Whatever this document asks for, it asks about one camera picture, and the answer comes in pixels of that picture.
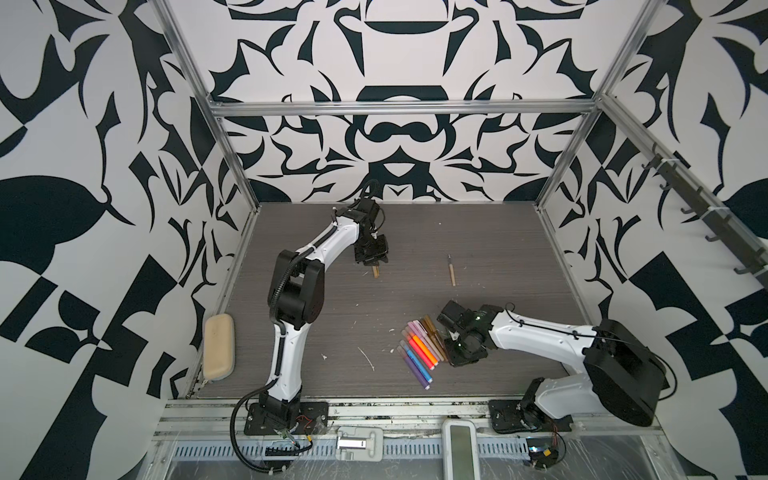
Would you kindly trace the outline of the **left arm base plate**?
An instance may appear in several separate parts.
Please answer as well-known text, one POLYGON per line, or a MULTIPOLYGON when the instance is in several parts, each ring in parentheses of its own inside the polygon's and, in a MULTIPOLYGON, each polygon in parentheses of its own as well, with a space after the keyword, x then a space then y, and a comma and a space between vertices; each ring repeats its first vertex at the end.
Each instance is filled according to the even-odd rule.
POLYGON ((264 436, 287 431, 291 434, 315 434, 326 428, 327 402, 259 401, 248 407, 244 427, 246 436, 264 436))

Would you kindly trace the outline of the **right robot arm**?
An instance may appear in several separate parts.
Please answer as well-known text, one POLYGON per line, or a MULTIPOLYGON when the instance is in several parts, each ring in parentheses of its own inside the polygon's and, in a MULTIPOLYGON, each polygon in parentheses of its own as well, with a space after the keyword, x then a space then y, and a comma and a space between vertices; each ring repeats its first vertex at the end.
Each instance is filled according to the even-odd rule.
POLYGON ((492 400, 495 432, 567 431, 574 416, 611 414, 638 427, 652 425, 669 370, 623 324, 565 325, 526 317, 510 307, 466 309, 454 301, 438 316, 448 336, 449 363, 471 365, 493 350, 533 354, 562 364, 567 376, 536 378, 522 399, 492 400))

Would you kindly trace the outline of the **brown pen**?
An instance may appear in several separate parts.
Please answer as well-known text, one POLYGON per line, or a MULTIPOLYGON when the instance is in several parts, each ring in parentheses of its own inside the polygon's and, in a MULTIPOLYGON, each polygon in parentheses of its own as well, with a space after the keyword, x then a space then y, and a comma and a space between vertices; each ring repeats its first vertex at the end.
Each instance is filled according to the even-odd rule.
POLYGON ((440 357, 443 361, 448 360, 448 355, 445 350, 444 344, 442 342, 442 339, 440 338, 439 332, 436 329, 434 323, 432 322, 431 318, 428 315, 425 315, 420 319, 420 323, 424 327, 424 329, 427 332, 427 335, 432 340, 432 342, 435 344, 435 347, 437 348, 437 351, 440 354, 440 357))

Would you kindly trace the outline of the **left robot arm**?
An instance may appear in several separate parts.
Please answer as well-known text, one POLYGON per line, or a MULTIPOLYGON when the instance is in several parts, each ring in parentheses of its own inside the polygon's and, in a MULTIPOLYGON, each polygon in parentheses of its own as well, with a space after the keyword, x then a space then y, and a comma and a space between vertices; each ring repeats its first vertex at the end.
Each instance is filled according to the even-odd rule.
POLYGON ((276 259, 267 296, 275 345, 259 408, 280 427, 294 426, 299 415, 304 349, 324 306, 327 270, 348 248, 358 264, 377 268, 386 263, 388 241, 377 223, 382 215, 375 199, 360 197, 334 212, 330 224, 308 244, 284 250, 276 259))

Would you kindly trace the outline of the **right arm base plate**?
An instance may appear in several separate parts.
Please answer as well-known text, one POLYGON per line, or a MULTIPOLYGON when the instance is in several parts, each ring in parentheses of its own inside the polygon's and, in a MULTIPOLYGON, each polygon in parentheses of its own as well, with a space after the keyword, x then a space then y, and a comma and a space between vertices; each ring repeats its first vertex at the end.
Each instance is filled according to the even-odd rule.
POLYGON ((490 424, 498 434, 526 432, 571 432, 572 417, 553 419, 535 404, 523 400, 490 400, 490 424))

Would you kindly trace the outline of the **dark tan pen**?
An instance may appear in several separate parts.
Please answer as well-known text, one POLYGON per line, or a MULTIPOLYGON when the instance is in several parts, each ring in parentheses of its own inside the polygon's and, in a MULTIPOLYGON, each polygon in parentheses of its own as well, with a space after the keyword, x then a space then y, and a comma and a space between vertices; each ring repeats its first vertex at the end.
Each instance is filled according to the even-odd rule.
POLYGON ((443 348, 444 347, 443 339, 440 335, 440 332, 437 330, 435 324, 431 320, 431 318, 428 315, 425 315, 422 318, 422 323, 424 325, 424 328, 428 331, 428 334, 430 338, 433 340, 433 342, 437 346, 443 348))

